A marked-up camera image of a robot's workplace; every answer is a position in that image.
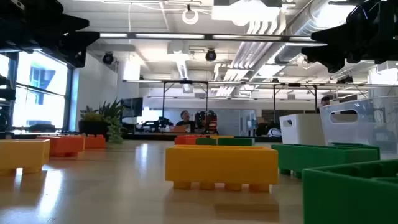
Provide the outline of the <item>person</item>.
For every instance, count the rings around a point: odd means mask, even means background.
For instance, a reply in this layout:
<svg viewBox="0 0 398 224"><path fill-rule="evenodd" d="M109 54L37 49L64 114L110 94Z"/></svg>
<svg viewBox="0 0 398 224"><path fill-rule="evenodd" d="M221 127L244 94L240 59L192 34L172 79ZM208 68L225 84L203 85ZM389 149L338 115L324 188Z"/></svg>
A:
<svg viewBox="0 0 398 224"><path fill-rule="evenodd" d="M329 98L328 96L324 96L324 97L321 99L319 109L320 109L321 107L323 107L323 106L328 106L329 104L330 104L330 98Z"/></svg>
<svg viewBox="0 0 398 224"><path fill-rule="evenodd" d="M190 119L190 114L187 110L183 110L180 113L181 121L179 121L176 126L184 127L184 130L193 133L196 128L196 124L194 121Z"/></svg>

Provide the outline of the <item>clear plastic bin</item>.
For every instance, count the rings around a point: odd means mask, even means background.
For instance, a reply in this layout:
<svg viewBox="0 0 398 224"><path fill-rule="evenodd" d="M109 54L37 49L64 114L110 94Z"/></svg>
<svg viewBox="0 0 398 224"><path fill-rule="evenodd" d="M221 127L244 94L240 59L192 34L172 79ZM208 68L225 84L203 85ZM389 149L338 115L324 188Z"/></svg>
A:
<svg viewBox="0 0 398 224"><path fill-rule="evenodd" d="M322 106L320 118L327 144L377 146L382 159L398 159L398 96Z"/></svg>

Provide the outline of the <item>potted succulent plant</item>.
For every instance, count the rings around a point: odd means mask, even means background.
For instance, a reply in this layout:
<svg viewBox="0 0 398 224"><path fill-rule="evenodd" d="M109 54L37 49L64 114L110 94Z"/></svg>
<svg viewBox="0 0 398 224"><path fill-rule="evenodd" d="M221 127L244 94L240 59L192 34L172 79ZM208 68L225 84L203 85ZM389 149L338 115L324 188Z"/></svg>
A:
<svg viewBox="0 0 398 224"><path fill-rule="evenodd" d="M98 108L86 106L80 110L78 122L79 132L85 135L103 135L106 142L121 144L122 124L120 117L123 112L122 101L104 102Z"/></svg>

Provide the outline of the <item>white plastic bin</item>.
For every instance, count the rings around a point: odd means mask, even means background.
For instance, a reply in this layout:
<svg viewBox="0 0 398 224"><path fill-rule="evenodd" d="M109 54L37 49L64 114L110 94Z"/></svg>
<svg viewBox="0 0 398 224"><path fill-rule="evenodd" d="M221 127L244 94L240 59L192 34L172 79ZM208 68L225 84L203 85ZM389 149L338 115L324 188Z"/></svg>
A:
<svg viewBox="0 0 398 224"><path fill-rule="evenodd" d="M279 121L283 144L326 145L319 114L291 114Z"/></svg>

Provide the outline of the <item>red black robot equipment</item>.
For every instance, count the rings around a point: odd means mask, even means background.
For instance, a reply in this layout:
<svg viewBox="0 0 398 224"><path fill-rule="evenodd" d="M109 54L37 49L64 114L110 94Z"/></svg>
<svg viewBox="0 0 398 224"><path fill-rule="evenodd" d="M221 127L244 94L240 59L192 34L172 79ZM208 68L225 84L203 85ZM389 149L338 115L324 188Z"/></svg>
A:
<svg viewBox="0 0 398 224"><path fill-rule="evenodd" d="M200 111L195 114L195 124L197 129L201 129L204 133L218 134L218 119L214 111Z"/></svg>

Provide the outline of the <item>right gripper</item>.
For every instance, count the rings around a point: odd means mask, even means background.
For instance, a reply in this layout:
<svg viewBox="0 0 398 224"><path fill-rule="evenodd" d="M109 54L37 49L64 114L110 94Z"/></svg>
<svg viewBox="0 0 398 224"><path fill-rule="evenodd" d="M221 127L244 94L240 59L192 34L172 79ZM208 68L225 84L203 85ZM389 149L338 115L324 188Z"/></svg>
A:
<svg viewBox="0 0 398 224"><path fill-rule="evenodd" d="M398 0L364 0L346 18L346 23L311 34L324 44L304 47L308 63L318 62L328 72L338 72L348 61L372 60L375 64L398 61Z"/></svg>

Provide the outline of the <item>white ceiling fixture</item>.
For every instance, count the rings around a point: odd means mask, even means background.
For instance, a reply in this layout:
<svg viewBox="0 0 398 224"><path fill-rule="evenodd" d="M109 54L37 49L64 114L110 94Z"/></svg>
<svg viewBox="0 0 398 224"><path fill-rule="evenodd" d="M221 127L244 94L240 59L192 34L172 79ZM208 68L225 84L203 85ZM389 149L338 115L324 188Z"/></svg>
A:
<svg viewBox="0 0 398 224"><path fill-rule="evenodd" d="M281 8L282 0L214 0L211 18L245 26L251 21L273 21Z"/></svg>

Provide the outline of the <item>long linear ceiling light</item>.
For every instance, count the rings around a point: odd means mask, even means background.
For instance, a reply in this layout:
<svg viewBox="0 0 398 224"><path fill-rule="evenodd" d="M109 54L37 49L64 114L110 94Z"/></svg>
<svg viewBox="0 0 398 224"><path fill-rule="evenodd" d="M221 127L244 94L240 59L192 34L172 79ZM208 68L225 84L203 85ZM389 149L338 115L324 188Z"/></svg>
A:
<svg viewBox="0 0 398 224"><path fill-rule="evenodd" d="M299 35L251 35L251 34L199 34L199 33L159 33L159 32L101 32L102 39L142 39L142 40L204 40L204 41L249 41L282 43L315 43L310 37Z"/></svg>

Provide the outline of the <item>black monitor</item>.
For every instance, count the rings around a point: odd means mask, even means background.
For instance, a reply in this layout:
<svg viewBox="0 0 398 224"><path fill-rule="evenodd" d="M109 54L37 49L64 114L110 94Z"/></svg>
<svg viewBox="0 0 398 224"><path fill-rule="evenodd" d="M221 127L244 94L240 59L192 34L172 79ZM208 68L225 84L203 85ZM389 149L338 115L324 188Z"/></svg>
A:
<svg viewBox="0 0 398 224"><path fill-rule="evenodd" d="M122 118L136 118L142 116L143 98L126 98L121 100Z"/></svg>

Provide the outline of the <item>large window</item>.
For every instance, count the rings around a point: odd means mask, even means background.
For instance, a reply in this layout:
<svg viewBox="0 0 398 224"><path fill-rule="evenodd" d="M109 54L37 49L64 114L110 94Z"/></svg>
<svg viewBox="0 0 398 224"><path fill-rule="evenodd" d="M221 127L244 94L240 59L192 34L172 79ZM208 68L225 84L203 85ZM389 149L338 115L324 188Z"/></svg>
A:
<svg viewBox="0 0 398 224"><path fill-rule="evenodd" d="M42 52L18 53L17 60L0 55L0 75L13 81L16 99L0 109L9 109L13 128L38 124L60 129L64 124L69 68Z"/></svg>

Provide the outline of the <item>silver ventilation duct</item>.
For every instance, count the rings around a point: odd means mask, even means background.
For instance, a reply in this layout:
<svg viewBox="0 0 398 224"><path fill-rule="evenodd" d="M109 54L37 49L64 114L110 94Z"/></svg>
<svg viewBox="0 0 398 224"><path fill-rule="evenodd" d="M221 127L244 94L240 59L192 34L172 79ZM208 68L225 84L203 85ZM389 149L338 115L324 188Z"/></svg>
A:
<svg viewBox="0 0 398 224"><path fill-rule="evenodd" d="M348 14L355 8L352 5L329 4L330 1L347 0L312 0L302 13L286 28L285 35L311 36L312 33L342 25ZM275 63L289 63L301 54L302 46L291 43L275 45L277 53Z"/></svg>

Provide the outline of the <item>black metal table frame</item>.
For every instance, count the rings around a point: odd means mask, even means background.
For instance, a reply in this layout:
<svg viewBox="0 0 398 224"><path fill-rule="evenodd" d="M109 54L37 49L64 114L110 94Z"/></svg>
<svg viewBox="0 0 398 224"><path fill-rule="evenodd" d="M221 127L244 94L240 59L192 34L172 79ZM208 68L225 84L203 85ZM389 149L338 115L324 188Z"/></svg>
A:
<svg viewBox="0 0 398 224"><path fill-rule="evenodd" d="M10 136L12 139L35 139L37 136L44 136L47 133L27 133L27 134L14 134L14 133L0 133L0 139L5 139L6 136ZM165 134L127 134L123 136L124 140L145 140L145 141L174 141L177 135L165 135ZM281 137L265 137L256 136L253 137L255 142L266 142L266 143L282 143Z"/></svg>

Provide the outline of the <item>small yellow square brick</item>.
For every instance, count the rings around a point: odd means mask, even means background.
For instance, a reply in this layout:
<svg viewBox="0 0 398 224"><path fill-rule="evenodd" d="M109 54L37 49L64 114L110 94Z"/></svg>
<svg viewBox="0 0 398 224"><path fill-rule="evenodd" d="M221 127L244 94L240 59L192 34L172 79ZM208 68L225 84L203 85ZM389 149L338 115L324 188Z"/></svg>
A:
<svg viewBox="0 0 398 224"><path fill-rule="evenodd" d="M21 168L23 174L42 170L49 161L48 139L0 140L0 174L11 174Z"/></svg>

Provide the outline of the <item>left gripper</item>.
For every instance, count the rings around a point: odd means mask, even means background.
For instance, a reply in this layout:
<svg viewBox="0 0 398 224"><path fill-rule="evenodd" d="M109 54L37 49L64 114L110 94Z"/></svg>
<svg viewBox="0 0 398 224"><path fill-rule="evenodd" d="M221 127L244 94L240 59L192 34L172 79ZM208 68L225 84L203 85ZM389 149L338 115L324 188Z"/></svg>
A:
<svg viewBox="0 0 398 224"><path fill-rule="evenodd" d="M0 0L0 54L20 51L41 27L71 32L59 41L59 52L75 68L83 68L86 49L100 38L99 32L74 32L89 20L63 14L58 0Z"/></svg>

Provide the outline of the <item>black workstation frame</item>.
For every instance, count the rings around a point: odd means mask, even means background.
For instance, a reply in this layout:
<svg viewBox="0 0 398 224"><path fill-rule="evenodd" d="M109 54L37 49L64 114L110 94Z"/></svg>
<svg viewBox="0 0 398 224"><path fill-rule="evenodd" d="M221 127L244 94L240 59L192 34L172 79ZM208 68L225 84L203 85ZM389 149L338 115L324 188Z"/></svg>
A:
<svg viewBox="0 0 398 224"><path fill-rule="evenodd" d="M277 105L276 105L276 95L277 95L277 91L276 89L278 89L278 91L280 91L281 89L290 89L290 90L300 90L302 88L306 89L307 91L309 91L312 95L313 95L313 107L314 107L314 111L317 110L318 108L318 87L317 85L313 84L313 83L272 83L272 100L273 100L273 114L274 114L274 121L276 121L277 116L276 116L276 110L277 110Z"/></svg>
<svg viewBox="0 0 398 224"><path fill-rule="evenodd" d="M204 84L206 85L206 90L204 90L205 94L206 94L206 105L205 105L205 110L208 110L208 90L209 90L209 81L200 81L200 80L161 80L160 81L163 84L163 90L162 90L162 119L165 118L165 94L167 92L166 90L166 84L171 83L172 85L174 83L178 83L181 85L184 84L189 84L189 85L193 85L193 84Z"/></svg>

